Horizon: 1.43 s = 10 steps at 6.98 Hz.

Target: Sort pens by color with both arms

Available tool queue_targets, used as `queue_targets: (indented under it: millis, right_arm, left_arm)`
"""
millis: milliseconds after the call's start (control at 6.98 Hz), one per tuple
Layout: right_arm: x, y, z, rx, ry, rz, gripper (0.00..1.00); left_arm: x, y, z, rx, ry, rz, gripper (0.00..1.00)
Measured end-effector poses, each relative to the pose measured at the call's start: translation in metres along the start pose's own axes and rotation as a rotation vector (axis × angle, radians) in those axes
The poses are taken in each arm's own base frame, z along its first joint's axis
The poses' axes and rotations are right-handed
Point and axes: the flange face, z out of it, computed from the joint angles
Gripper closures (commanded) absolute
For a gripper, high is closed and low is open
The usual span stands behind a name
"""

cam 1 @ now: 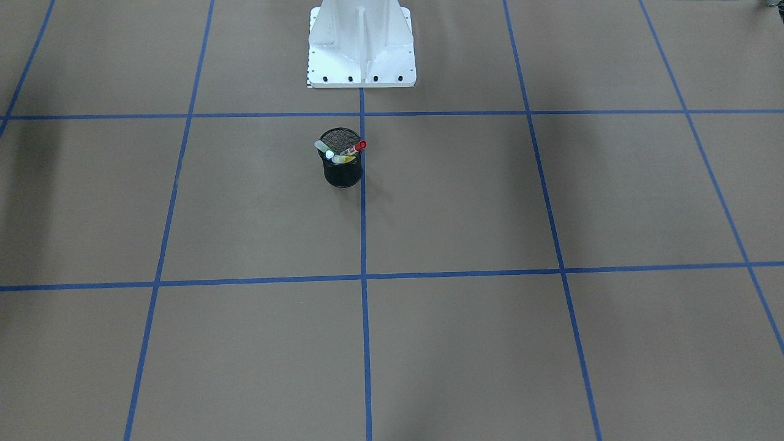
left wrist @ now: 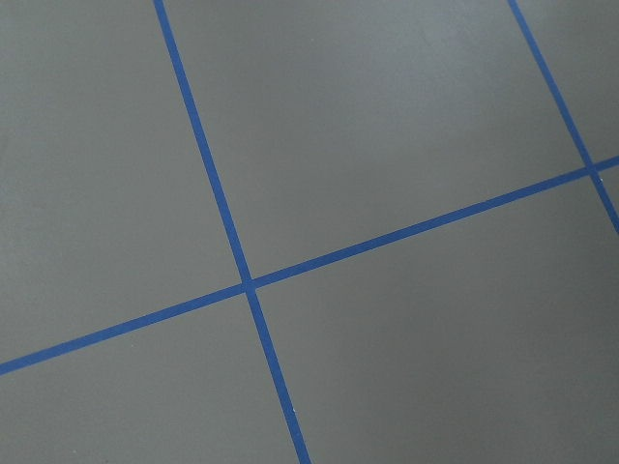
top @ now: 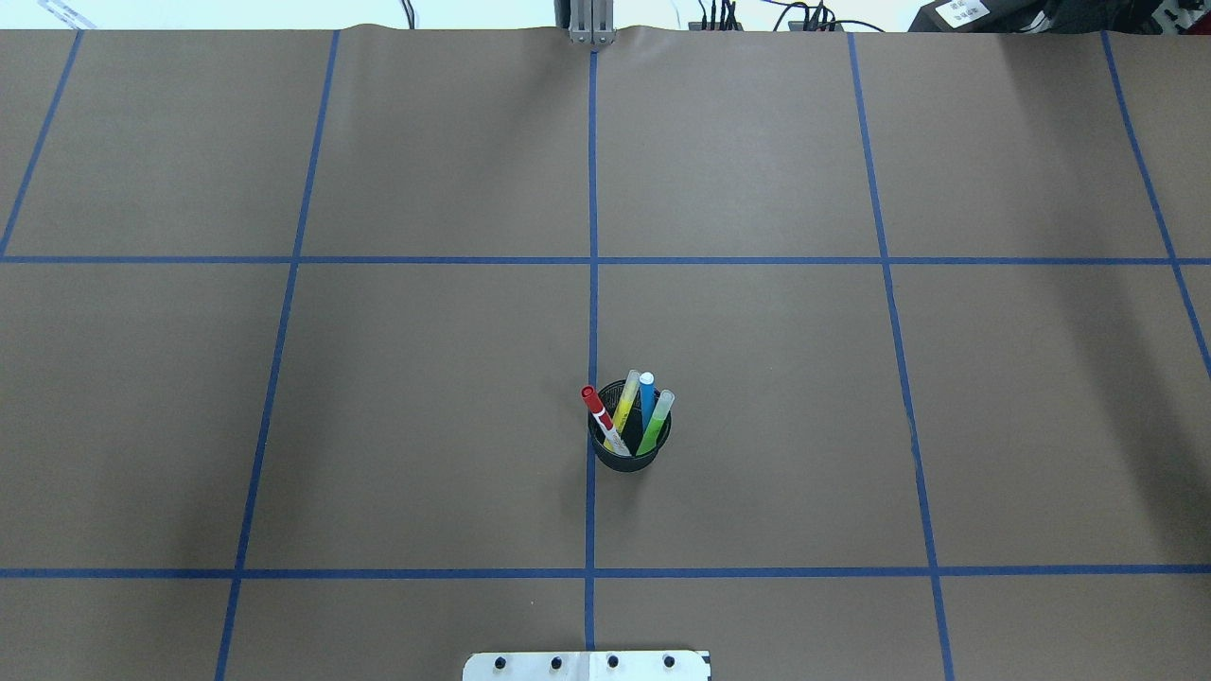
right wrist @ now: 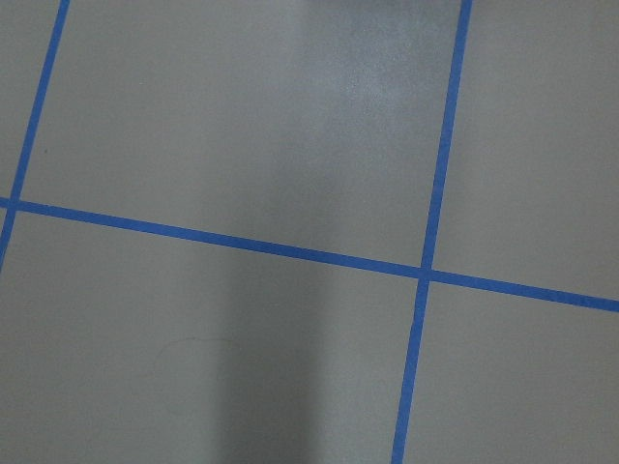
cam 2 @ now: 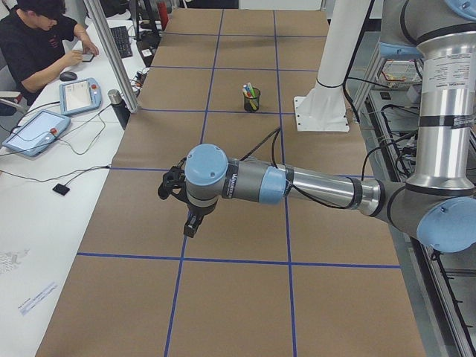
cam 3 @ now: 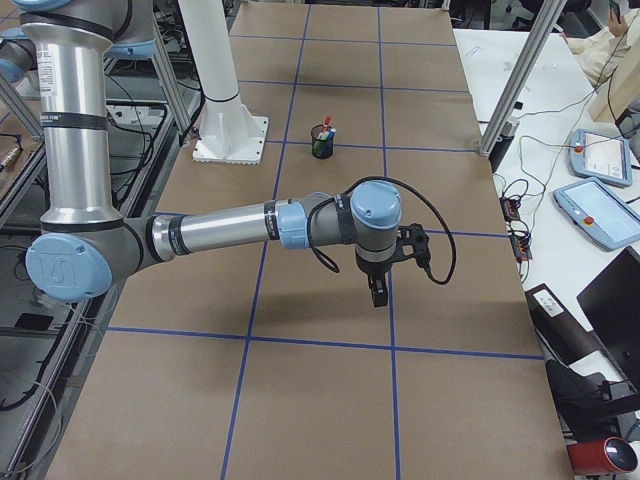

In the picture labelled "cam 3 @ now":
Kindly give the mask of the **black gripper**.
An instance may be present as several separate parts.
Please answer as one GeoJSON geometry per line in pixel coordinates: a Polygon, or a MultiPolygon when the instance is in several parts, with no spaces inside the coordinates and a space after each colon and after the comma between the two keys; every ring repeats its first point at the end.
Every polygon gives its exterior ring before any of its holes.
{"type": "Polygon", "coordinates": [[[367,276],[373,306],[387,306],[388,287],[386,283],[386,274],[391,269],[391,263],[388,261],[372,262],[357,256],[356,265],[367,276]]]}

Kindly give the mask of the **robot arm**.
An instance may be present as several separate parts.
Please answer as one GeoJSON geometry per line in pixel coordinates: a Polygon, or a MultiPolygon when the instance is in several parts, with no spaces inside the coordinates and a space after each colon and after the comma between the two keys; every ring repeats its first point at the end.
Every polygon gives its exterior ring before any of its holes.
{"type": "Polygon", "coordinates": [[[109,154],[104,58],[155,46],[149,1],[22,1],[21,27],[36,51],[48,170],[49,207],[27,249],[32,283],[77,303],[155,264],[200,251],[277,241],[288,249],[355,249],[372,301],[388,301],[385,275],[399,251],[401,198],[381,177],[345,192],[218,210],[159,214],[169,167],[156,157],[129,215],[115,206],[109,154]]]}

